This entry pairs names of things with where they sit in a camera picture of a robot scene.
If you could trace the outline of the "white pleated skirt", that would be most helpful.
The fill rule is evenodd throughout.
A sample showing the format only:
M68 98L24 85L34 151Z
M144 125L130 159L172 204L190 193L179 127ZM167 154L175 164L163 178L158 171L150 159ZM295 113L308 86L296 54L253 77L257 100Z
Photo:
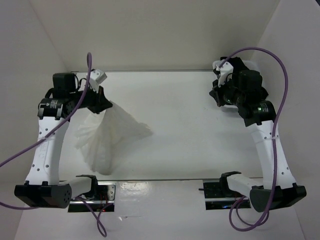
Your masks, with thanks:
M153 134L150 127L137 121L116 103L100 114L90 113L75 132L75 148L93 172L111 175L116 155L134 141Z

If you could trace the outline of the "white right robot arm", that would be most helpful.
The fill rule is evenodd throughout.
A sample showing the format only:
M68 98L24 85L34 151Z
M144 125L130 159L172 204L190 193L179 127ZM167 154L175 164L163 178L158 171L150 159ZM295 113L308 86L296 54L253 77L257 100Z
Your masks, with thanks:
M270 210L287 208L307 195L298 185L288 166L279 137L274 105L267 100L258 71L239 72L214 70L217 79L212 83L210 96L218 107L235 106L256 146L262 169L262 181L248 178L238 171L223 173L219 192L229 197L238 192L249 198L259 213L265 211L269 199Z

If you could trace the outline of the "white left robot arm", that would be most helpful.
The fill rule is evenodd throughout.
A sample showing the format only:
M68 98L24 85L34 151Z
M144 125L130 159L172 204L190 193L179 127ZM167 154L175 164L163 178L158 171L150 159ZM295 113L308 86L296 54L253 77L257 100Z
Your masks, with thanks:
M53 88L38 104L38 140L33 162L24 184L16 185L14 195L31 208L66 208L72 199L98 197L100 188L94 175L78 175L61 182L59 163L69 115L78 109L89 109L94 114L111 108L100 85L107 75L98 69L90 72L87 90L80 90L84 81L71 72L55 73Z

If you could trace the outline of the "black skirt in basket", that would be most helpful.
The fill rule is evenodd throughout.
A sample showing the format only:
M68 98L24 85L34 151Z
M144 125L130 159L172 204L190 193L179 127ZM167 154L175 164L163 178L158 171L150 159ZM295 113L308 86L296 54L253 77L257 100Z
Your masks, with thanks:
M262 87L263 77L256 71L249 69L240 57L232 57L227 62L233 66L233 72L220 88L236 91L246 102L259 102L266 100L269 95Z

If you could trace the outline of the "white perforated plastic basket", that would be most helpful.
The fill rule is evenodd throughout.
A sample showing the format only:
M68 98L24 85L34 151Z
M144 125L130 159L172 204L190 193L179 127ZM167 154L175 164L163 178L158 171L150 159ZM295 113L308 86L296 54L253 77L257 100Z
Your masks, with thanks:
M244 62L244 64L251 70L255 70L258 71L260 73L260 68L258 67L258 65L256 63L254 63L253 61L249 61L249 60L242 60Z

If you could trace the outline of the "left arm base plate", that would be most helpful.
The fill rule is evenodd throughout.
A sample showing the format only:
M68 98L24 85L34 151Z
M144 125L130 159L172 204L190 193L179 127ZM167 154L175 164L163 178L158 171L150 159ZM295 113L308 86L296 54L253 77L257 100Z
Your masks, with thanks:
M116 186L117 184L115 181L99 181L94 194L83 193L78 197L85 200L95 213L98 213L101 210L103 212L114 212ZM87 213L89 211L90 210L81 200L76 200L75 198L70 201L67 209L68 213Z

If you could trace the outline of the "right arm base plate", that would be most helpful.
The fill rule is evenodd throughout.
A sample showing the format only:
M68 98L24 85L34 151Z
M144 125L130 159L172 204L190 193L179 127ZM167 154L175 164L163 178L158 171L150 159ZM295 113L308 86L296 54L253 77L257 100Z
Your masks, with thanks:
M205 209L229 210L242 197L238 192L224 193L219 179L205 179L203 186L198 189L204 195Z

